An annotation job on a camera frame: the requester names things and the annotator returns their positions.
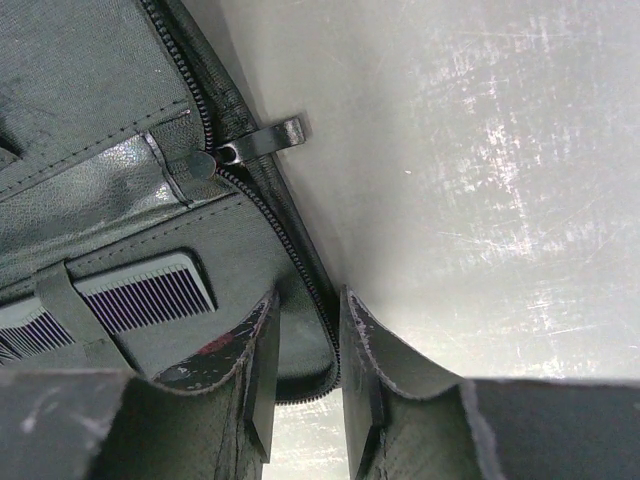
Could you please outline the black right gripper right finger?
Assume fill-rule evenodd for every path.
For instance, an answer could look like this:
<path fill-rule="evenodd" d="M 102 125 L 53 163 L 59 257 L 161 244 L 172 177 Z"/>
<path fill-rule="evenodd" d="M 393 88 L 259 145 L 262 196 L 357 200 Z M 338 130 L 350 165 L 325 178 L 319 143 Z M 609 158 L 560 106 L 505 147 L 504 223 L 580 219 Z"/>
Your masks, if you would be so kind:
<path fill-rule="evenodd" d="M 354 479 L 635 479 L 632 381 L 465 378 L 340 299 L 342 395 Z"/>

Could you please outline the black zip tool case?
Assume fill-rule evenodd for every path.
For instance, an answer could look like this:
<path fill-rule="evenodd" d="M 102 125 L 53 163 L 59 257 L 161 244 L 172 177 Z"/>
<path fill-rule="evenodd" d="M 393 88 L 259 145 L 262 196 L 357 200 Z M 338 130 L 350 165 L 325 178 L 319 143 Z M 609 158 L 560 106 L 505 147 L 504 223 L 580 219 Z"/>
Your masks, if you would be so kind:
<path fill-rule="evenodd" d="M 1 306 L 34 294 L 77 343 L 5 369 L 154 379 L 280 298 L 276 397 L 339 379 L 338 300 L 275 163 L 301 122 L 256 124 L 181 1 L 1 5 Z M 72 282 L 175 251 L 216 311 L 109 339 Z"/>

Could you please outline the long black barber comb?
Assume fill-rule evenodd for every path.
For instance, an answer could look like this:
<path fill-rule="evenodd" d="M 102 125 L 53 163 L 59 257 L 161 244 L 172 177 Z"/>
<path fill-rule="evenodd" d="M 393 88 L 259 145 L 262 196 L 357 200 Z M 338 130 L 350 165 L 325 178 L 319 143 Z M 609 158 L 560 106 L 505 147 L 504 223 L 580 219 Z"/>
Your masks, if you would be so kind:
<path fill-rule="evenodd" d="M 75 280 L 72 290 L 109 339 L 216 311 L 201 270 L 185 251 Z M 1 306 L 3 366 L 76 343 L 71 328 L 34 294 Z"/>

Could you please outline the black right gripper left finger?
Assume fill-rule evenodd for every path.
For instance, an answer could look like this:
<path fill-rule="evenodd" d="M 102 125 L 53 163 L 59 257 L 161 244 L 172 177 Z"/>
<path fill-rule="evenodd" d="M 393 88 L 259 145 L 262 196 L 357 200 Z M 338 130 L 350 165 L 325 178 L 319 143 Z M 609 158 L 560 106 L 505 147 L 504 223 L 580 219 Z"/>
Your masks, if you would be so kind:
<path fill-rule="evenodd" d="M 280 298 L 153 380 L 5 370 L 5 479 L 257 479 L 271 452 Z"/>

